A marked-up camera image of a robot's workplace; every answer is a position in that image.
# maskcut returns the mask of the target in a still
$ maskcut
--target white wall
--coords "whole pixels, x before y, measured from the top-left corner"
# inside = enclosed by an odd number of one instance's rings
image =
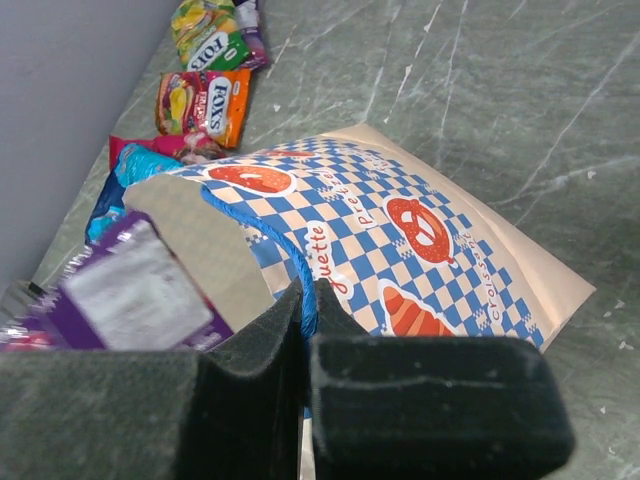
[[[0,295],[35,271],[178,3],[3,2]]]

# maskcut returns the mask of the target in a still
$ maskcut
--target printed fruit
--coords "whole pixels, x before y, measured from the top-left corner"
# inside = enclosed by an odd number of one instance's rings
[[[192,3],[191,2],[183,3],[178,12],[171,20],[171,27],[174,30],[185,30],[188,28],[195,27],[206,15],[206,10],[204,6],[200,3]]]
[[[169,103],[171,106],[171,118],[180,120],[187,109],[187,91],[182,88],[176,88],[169,94]]]

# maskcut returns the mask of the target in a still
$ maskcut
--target black foam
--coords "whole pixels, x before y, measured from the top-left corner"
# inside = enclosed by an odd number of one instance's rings
[[[297,480],[300,293],[208,355],[0,355],[0,478]]]
[[[574,438],[540,353],[508,338],[314,338],[319,479],[538,479]]]

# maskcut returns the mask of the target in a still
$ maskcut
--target gray marble floor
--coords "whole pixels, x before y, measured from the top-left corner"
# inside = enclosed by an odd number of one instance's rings
[[[640,479],[640,2],[267,0],[243,151],[366,121],[598,287],[549,348],[579,447],[554,479]],[[155,134],[167,36],[115,133]],[[106,152],[35,280],[82,243]]]

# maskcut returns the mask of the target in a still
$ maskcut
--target blue rope handle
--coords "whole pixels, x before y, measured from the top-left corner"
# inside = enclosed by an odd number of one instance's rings
[[[318,299],[316,289],[313,284],[313,274],[309,268],[306,258],[296,245],[284,234],[271,225],[262,221],[259,217],[242,212],[229,205],[224,200],[219,199],[206,185],[202,185],[202,198],[211,206],[215,207],[226,216],[233,218],[238,223],[249,225],[260,230],[263,234],[276,242],[291,257],[302,282],[302,322],[300,331],[305,341],[309,341],[318,323]]]

